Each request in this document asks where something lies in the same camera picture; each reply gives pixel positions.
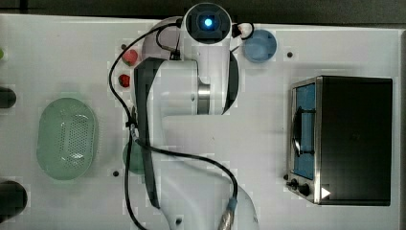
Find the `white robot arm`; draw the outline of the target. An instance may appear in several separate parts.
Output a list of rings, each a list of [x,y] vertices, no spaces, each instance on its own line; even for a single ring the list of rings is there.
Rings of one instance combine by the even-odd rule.
[[[251,197],[213,147],[239,87],[231,17],[198,3],[169,29],[179,56],[146,57],[132,84],[151,205],[169,230],[259,230]]]

